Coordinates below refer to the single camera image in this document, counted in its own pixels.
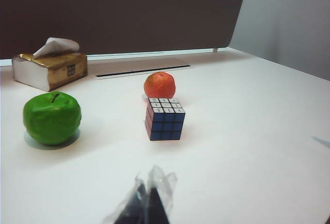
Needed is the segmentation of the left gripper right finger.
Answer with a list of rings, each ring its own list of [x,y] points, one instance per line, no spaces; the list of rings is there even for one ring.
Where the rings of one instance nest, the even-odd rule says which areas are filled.
[[[148,223],[169,224],[167,214],[155,187],[151,189],[148,197]]]

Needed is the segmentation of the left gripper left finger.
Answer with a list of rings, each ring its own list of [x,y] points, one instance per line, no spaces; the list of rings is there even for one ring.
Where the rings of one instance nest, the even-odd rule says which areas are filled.
[[[135,185],[124,201],[123,209],[115,220],[118,223],[144,223],[144,207],[146,203],[146,189],[143,180],[136,179]]]

